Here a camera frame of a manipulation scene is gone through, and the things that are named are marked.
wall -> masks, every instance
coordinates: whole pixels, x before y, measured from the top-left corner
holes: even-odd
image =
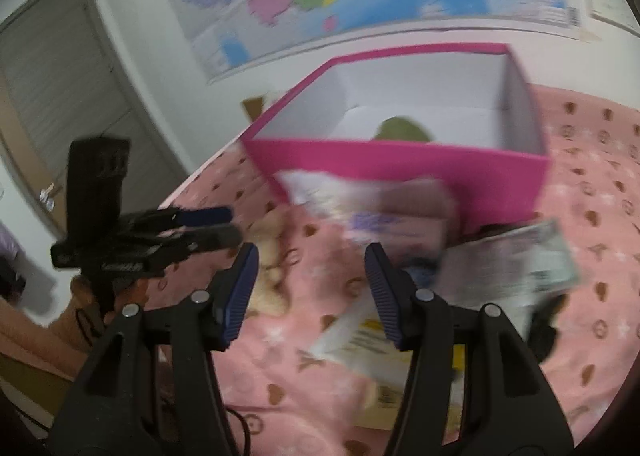
[[[0,0],[4,20],[26,0]],[[445,41],[507,42],[514,48],[531,82],[575,89],[640,107],[640,39],[589,20],[585,41],[497,30],[450,30],[379,36],[335,44],[251,68],[207,85],[184,39],[168,0],[96,0],[114,47],[134,87],[178,158],[190,171],[246,125],[239,102],[267,91],[289,89],[337,54],[403,44]],[[22,199],[4,166],[0,184],[0,220],[25,246],[53,289],[50,301],[25,296],[30,314],[49,321],[68,300],[68,273],[50,267],[54,238]]]

pink tablecloth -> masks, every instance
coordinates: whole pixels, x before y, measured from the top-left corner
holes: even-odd
[[[535,87],[554,164],[539,213],[558,217],[582,272],[559,314],[559,340],[543,370],[576,442],[601,417],[640,349],[640,114],[576,92]],[[170,203],[231,205],[246,228],[274,201],[239,145],[192,176]],[[382,454],[388,432],[352,428],[367,380],[314,360],[306,349],[366,287],[362,259],[340,230],[288,214],[284,237],[291,301],[281,318],[250,315],[215,364],[225,403],[244,414],[253,454]],[[227,267],[234,251],[196,256],[149,285],[149,309],[172,305]]]

silver bolt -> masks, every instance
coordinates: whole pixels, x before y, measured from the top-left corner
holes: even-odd
[[[496,317],[499,317],[502,314],[502,310],[498,308],[495,304],[487,304],[484,307],[484,313],[489,315],[489,317],[493,317],[495,319]]]
[[[196,304],[209,300],[209,292],[207,290],[196,290],[191,294],[191,300]]]
[[[430,302],[433,300],[433,297],[433,292],[428,288],[418,288],[418,290],[415,291],[415,298],[417,298],[418,301]]]
[[[131,304],[127,304],[122,309],[122,314],[125,317],[133,317],[133,315],[137,315],[139,311],[140,311],[140,306],[132,302]]]

gray door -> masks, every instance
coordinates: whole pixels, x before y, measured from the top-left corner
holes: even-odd
[[[0,132],[23,186],[62,230],[66,159],[78,137],[131,139],[124,212],[157,207],[186,176],[129,84],[93,0],[31,0],[0,27]]]

cardboard box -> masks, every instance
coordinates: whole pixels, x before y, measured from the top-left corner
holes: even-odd
[[[404,116],[432,143],[373,140]],[[529,219],[548,165],[536,101],[505,44],[434,44],[329,60],[240,137],[273,175],[304,169],[350,179],[445,182],[465,231]]]

